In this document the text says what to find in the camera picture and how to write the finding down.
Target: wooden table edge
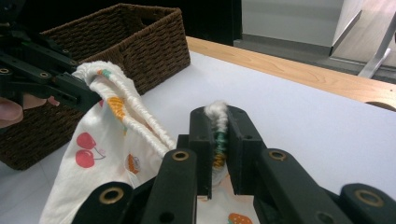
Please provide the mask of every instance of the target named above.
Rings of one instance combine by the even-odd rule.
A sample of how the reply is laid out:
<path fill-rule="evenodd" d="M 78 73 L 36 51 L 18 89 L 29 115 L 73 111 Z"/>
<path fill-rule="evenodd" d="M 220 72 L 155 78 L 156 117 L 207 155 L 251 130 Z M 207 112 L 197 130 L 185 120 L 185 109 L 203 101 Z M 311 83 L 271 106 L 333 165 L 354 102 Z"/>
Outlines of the wooden table edge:
<path fill-rule="evenodd" d="M 187 36 L 189 50 L 363 103 L 396 108 L 396 85 Z"/>

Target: fabric with fruit print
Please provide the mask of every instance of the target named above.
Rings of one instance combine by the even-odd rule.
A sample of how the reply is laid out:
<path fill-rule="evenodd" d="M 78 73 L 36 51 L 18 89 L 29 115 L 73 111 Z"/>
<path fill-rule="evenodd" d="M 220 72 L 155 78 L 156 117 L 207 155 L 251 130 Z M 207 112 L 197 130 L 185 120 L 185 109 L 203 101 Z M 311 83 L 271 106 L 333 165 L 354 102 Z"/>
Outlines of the fabric with fruit print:
<path fill-rule="evenodd" d="M 234 195 L 231 178 L 226 175 L 212 187 L 212 199 L 198 197 L 197 223 L 260 223 L 253 206 L 253 196 Z"/>
<path fill-rule="evenodd" d="M 76 152 L 76 163 L 83 168 L 90 168 L 94 166 L 95 161 L 106 157 L 104 150 L 96 148 L 96 143 L 89 133 L 81 133 L 77 137 L 77 145 L 82 149 Z"/>
<path fill-rule="evenodd" d="M 73 75 L 103 100 L 78 123 L 40 223 L 71 223 L 85 199 L 105 183 L 137 188 L 158 174 L 163 155 L 176 147 L 115 64 L 84 63 Z"/>

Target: white tabletop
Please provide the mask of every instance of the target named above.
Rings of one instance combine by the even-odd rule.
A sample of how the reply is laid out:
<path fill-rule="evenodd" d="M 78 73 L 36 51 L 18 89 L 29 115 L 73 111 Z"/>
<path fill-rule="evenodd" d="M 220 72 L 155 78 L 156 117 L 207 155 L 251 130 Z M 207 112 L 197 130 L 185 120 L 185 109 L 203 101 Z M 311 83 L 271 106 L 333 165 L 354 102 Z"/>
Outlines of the white tabletop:
<path fill-rule="evenodd" d="M 143 95 L 175 138 L 216 100 L 245 110 L 268 147 L 292 154 L 320 186 L 349 183 L 396 199 L 396 113 L 191 52 L 191 65 Z"/>

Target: green thread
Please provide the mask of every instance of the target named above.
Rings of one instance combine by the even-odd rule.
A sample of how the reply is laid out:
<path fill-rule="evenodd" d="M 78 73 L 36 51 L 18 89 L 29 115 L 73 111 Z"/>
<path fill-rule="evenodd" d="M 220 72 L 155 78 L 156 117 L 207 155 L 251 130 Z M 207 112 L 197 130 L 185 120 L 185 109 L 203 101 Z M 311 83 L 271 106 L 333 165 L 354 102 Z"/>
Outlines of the green thread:
<path fill-rule="evenodd" d="M 123 135 L 125 136 L 127 132 L 128 132 L 128 127 L 124 125 L 124 127 L 123 127 Z"/>
<path fill-rule="evenodd" d="M 224 166 L 225 161 L 227 159 L 227 133 L 222 131 L 215 132 L 215 141 L 216 141 L 216 148 L 215 148 L 215 159 L 213 162 L 213 166 L 216 168 L 220 168 Z"/>
<path fill-rule="evenodd" d="M 110 74 L 111 74 L 110 71 L 108 71 L 108 70 L 106 70 L 106 69 L 103 69 L 103 70 L 102 70 L 102 75 L 103 75 L 103 76 L 105 76 L 105 77 L 107 77 L 107 78 L 110 78 Z"/>

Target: brown woven basket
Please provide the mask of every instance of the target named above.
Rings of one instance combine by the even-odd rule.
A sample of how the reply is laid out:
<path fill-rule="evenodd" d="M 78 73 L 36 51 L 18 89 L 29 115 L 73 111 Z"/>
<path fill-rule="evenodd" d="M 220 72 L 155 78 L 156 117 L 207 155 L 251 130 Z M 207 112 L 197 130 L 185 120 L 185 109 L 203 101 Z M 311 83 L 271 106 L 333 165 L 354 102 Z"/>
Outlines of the brown woven basket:
<path fill-rule="evenodd" d="M 118 4 L 43 33 L 82 63 L 111 61 L 140 94 L 190 64 L 181 11 Z M 0 161 L 25 170 L 70 141 L 83 113 L 46 104 L 0 134 Z"/>

